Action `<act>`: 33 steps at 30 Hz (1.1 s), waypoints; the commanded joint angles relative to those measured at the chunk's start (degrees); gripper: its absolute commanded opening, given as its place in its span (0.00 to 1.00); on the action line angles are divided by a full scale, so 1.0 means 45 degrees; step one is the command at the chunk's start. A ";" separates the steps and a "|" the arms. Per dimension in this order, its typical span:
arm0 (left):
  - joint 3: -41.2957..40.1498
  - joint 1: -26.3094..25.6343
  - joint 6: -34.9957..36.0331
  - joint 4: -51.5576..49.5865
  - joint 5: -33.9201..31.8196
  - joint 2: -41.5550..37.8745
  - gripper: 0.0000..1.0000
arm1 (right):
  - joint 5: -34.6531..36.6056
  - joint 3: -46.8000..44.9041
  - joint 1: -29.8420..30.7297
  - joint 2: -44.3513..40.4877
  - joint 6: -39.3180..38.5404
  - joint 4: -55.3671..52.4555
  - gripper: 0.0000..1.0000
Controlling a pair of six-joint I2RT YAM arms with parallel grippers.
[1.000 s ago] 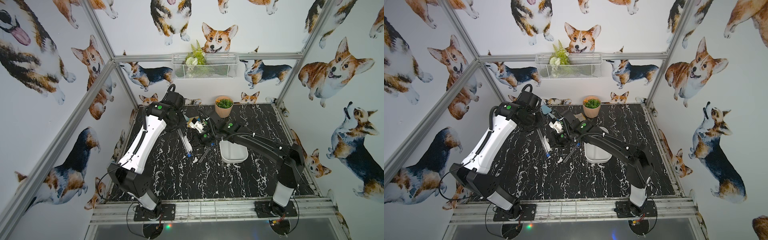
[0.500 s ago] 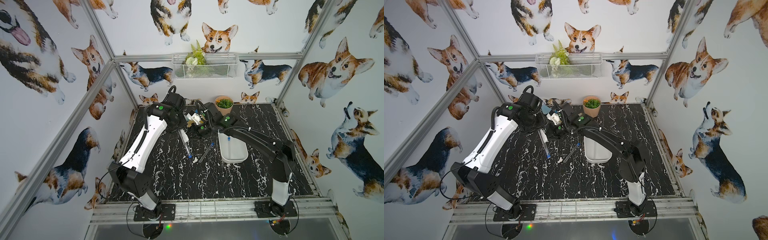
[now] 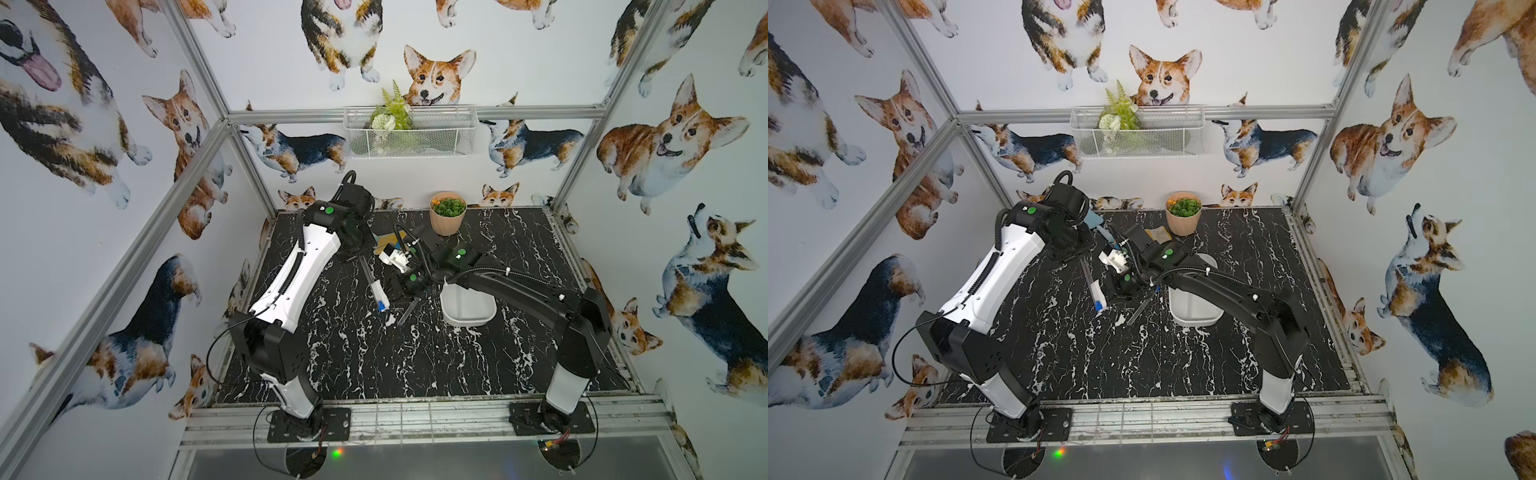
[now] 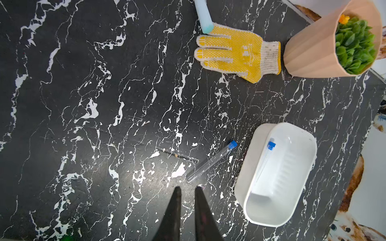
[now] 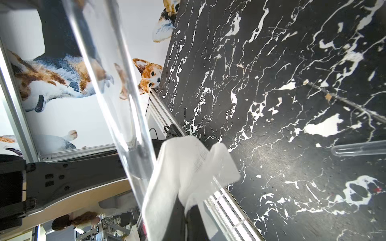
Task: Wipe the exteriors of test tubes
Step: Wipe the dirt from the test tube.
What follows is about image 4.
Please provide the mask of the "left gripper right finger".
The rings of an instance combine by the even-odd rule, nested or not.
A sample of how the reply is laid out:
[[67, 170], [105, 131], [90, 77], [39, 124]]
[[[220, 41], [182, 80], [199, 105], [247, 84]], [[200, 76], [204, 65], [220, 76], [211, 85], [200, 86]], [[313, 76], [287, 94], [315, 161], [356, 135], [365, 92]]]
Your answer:
[[195, 188], [195, 231], [197, 241], [223, 241], [203, 189]]

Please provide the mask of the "white rectangular tray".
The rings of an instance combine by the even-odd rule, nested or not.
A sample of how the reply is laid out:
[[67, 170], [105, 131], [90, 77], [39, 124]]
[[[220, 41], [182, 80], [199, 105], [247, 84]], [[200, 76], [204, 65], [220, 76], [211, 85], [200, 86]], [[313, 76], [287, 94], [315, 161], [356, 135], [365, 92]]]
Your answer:
[[[269, 140], [276, 147], [253, 188]], [[262, 124], [254, 132], [234, 194], [252, 224], [277, 228], [292, 217], [317, 156], [316, 138], [291, 123]]]

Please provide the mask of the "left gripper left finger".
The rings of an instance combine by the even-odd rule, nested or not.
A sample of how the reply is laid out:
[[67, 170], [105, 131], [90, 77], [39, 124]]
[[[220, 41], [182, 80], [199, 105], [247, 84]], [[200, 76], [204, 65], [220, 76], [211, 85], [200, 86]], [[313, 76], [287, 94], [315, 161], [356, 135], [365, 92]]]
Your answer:
[[153, 241], [179, 241], [181, 227], [182, 190], [177, 186], [168, 203]]

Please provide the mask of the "test tube blue cap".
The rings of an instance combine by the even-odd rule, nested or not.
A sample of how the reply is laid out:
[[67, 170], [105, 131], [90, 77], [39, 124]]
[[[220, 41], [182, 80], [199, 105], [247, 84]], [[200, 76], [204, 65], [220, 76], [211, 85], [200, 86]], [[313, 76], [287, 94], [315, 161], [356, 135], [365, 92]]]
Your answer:
[[217, 162], [223, 159], [228, 153], [230, 153], [233, 149], [238, 146], [236, 141], [231, 141], [226, 147], [224, 147], [221, 151], [216, 153], [213, 157], [209, 158], [206, 161], [200, 162], [194, 170], [186, 176], [186, 181], [191, 183], [206, 171], [208, 171], [212, 166], [214, 166]]
[[264, 156], [261, 159], [261, 167], [259, 168], [259, 170], [256, 174], [253, 188], [255, 188], [257, 186], [257, 182], [258, 182], [259, 178], [261, 177], [263, 170], [265, 169], [275, 147], [276, 147], [276, 143], [275, 143], [274, 139], [271, 138], [267, 144], [265, 151], [264, 151]]

